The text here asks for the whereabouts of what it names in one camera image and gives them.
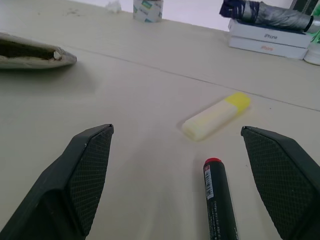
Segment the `white box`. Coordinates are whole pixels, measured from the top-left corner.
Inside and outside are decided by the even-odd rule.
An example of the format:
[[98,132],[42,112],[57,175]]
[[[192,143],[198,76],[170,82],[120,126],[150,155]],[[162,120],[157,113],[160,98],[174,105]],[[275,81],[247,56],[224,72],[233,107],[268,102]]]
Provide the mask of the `white box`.
[[308,51],[306,48],[276,44],[273,42],[257,41],[237,36],[230,36],[228,41],[229,47],[283,56],[291,59],[302,60]]
[[280,31],[260,26],[239,23],[231,19],[229,22],[229,34],[234,37],[254,39],[269,43],[283,44],[300,48],[307,48],[312,36],[305,33]]

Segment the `marker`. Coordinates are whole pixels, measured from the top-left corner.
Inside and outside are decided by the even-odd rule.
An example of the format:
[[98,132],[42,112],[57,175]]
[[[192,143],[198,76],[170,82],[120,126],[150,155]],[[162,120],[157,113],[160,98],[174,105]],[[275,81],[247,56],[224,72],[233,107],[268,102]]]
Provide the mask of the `marker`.
[[239,240],[224,164],[209,158],[203,172],[210,240]]

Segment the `stacked boxes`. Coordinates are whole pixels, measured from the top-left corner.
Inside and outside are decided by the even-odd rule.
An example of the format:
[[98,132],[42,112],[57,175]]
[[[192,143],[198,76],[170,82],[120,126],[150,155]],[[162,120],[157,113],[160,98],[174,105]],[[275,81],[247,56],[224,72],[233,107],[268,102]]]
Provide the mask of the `stacked boxes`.
[[230,20],[229,47],[302,60],[312,40],[309,34]]

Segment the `paper cup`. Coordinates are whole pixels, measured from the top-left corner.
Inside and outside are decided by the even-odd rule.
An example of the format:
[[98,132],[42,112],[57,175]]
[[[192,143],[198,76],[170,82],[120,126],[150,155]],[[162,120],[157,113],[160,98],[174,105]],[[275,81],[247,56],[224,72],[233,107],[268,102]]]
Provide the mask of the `paper cup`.
[[133,0],[133,18],[146,23],[160,22],[163,0]]

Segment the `highlighter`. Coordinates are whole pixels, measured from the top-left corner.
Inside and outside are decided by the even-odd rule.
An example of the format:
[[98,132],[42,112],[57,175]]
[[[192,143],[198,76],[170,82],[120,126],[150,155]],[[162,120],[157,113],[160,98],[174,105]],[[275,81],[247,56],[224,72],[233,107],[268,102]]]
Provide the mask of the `highlighter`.
[[250,102],[246,94],[236,92],[185,121],[182,131],[194,141],[203,140],[221,125],[243,112],[249,107]]

